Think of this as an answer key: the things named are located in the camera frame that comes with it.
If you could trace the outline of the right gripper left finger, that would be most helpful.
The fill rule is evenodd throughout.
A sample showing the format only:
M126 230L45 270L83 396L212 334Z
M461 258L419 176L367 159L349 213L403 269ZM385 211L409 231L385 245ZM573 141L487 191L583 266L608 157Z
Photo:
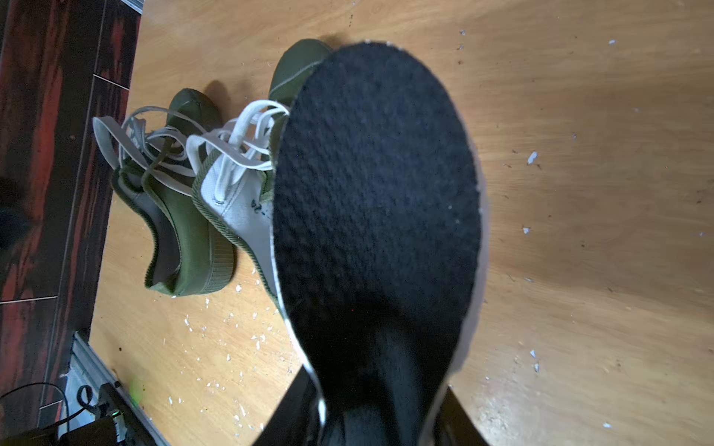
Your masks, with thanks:
M317 445L321 431L318 401L317 388L302 367L253 445Z

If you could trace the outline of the green canvas shoe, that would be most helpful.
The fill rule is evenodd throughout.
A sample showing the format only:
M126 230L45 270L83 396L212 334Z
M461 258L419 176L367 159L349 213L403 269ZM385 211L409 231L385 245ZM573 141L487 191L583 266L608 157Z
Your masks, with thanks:
M188 137L186 143L195 172L193 204L248 254L272 301L278 299L271 223L279 141L303 84L331 52L318 39L293 44L277 64L268 98L250 102L224 126Z
M184 88L165 108L146 106L119 123L95 117L92 127L112 169L112 188L147 225L154 250L147 289L171 297L205 295L232 279L235 254L193 203L191 136L221 126L219 109L204 93Z

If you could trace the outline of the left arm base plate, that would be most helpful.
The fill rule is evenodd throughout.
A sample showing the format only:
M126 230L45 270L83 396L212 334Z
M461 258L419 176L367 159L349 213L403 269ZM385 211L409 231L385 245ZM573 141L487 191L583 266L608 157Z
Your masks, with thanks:
M165 445L138 412L126 402L117 386L100 387L96 404L91 386L76 392L80 409L46 427L38 427L1 440L2 445Z

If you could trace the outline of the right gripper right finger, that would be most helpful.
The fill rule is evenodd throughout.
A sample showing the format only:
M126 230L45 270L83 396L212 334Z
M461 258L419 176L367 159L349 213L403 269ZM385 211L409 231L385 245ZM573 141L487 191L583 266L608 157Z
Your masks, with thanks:
M434 428L436 446L488 446L452 391L446 390Z

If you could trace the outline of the black insole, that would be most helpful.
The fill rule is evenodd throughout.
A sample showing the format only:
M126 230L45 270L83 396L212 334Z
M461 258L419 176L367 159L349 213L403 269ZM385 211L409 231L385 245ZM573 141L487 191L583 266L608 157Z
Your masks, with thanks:
M485 291L485 180L453 101L408 52L344 46L308 78L276 167L284 322L322 445L425 445Z

